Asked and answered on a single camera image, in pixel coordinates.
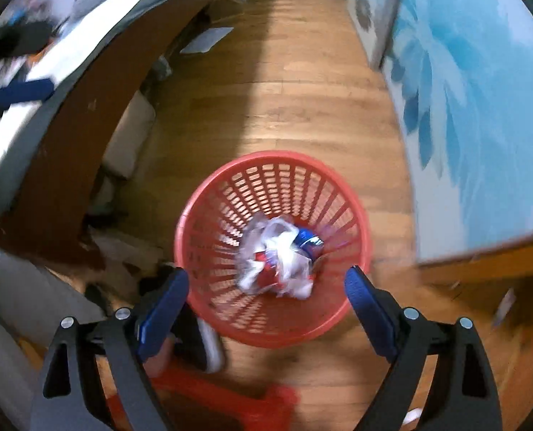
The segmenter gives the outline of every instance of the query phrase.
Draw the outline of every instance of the bed frame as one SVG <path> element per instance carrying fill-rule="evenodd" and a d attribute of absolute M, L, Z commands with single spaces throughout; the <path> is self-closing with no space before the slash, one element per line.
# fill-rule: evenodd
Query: bed frame
<path fill-rule="evenodd" d="M 90 64 L 50 123 L 11 209 L 0 215 L 2 249 L 47 266 L 104 269 L 83 227 L 103 154 L 155 60 L 210 1 L 167 0 Z"/>

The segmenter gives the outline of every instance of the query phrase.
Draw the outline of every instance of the basket rim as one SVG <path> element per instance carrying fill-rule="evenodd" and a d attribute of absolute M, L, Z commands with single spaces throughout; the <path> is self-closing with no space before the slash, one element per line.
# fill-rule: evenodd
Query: basket rim
<path fill-rule="evenodd" d="M 185 249 L 185 245 L 183 244 L 182 237 L 184 234 L 185 225 L 191 210 L 193 209 L 195 203 L 202 196 L 202 194 L 204 194 L 205 190 L 207 190 L 210 185 L 216 182 L 217 179 L 220 179 L 223 175 L 227 174 L 228 171 L 230 171 L 232 168 L 238 168 L 248 162 L 253 162 L 256 159 L 264 158 L 276 158 L 277 160 L 288 158 L 294 161 L 302 161 L 309 167 L 321 171 L 324 175 L 326 175 L 328 178 L 335 182 L 336 186 L 345 195 L 346 200 L 352 204 L 352 211 L 356 216 L 356 220 L 358 221 L 362 238 L 361 256 L 360 260 L 358 261 L 358 265 L 363 271 L 368 272 L 372 259 L 370 225 L 366 211 L 364 210 L 354 190 L 339 173 L 337 173 L 334 169 L 319 161 L 318 159 L 299 152 L 276 149 L 254 152 L 231 160 L 227 164 L 224 164 L 222 167 L 214 171 L 210 176 L 208 176 L 207 179 L 205 179 L 198 186 L 198 188 L 187 201 L 187 205 L 181 213 L 179 222 L 175 230 L 174 251 L 176 264 L 180 267 L 184 267 L 183 251 Z M 318 325 L 316 328 L 300 334 L 284 334 L 270 336 L 264 334 L 248 333 L 242 329 L 237 329 L 233 327 L 227 322 L 219 321 L 213 310 L 211 310 L 202 300 L 200 300 L 196 295 L 194 295 L 192 290 L 189 290 L 188 303 L 194 310 L 194 312 L 196 312 L 197 315 L 200 316 L 200 318 L 202 318 L 209 325 L 211 325 L 211 327 L 213 327 L 219 334 L 246 345 L 263 348 L 288 347 L 290 345 L 299 344 L 300 342 L 312 340 L 322 335 L 326 331 L 330 330 L 336 324 L 338 324 L 338 322 L 340 322 L 342 318 L 346 315 L 346 313 L 350 310 L 350 302 L 348 301 L 348 298 L 346 298 L 345 293 L 345 299 L 340 308 L 332 316 L 326 319 L 325 322 Z"/>

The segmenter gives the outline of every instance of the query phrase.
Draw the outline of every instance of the crumpled plastic bag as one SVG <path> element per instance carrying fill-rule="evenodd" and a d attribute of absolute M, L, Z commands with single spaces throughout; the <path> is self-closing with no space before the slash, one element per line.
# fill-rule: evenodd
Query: crumpled plastic bag
<path fill-rule="evenodd" d="M 236 257 L 239 289 L 249 295 L 272 291 L 307 299 L 314 277 L 312 259 L 296 245 L 300 231 L 290 216 L 269 219 L 262 212 L 254 214 Z"/>

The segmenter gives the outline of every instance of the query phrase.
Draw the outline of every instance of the blue gripper pad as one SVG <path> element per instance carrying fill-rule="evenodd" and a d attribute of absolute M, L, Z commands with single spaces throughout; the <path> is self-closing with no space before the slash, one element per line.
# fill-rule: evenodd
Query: blue gripper pad
<path fill-rule="evenodd" d="M 135 307 L 134 311 L 138 312 L 137 354 L 142 361 L 155 356 L 161 349 L 188 294 L 188 274 L 178 268 L 160 289 L 147 293 Z"/>
<path fill-rule="evenodd" d="M 375 353 L 384 356 L 389 363 L 392 363 L 398 354 L 397 330 L 376 298 L 376 293 L 380 290 L 372 286 L 359 267 L 348 269 L 344 287 L 346 296 Z"/>

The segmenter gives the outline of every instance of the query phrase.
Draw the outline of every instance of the blue object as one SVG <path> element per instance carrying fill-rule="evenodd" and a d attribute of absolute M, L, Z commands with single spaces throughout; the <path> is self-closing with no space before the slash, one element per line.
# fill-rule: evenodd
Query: blue object
<path fill-rule="evenodd" d="M 158 353 L 165 338 L 169 335 L 182 305 L 187 301 L 189 293 L 187 272 L 183 269 L 177 269 L 169 276 L 164 287 L 153 293 L 156 296 L 153 306 L 147 315 L 139 318 L 139 322 L 141 322 L 137 332 L 139 347 L 136 352 L 141 361 L 145 361 Z"/>
<path fill-rule="evenodd" d="M 299 234 L 296 236 L 293 243 L 302 249 L 312 262 L 320 257 L 325 245 L 324 242 L 308 228 L 299 228 Z"/>
<path fill-rule="evenodd" d="M 375 297 L 375 293 L 380 291 L 365 281 L 365 276 L 362 277 L 359 271 L 360 269 L 351 267 L 346 272 L 346 296 L 375 353 L 392 363 L 398 354 L 395 327 Z"/>
<path fill-rule="evenodd" d="M 14 103 L 47 100 L 55 91 L 55 85 L 49 78 L 27 82 L 11 82 L 0 89 L 0 108 L 6 110 Z"/>

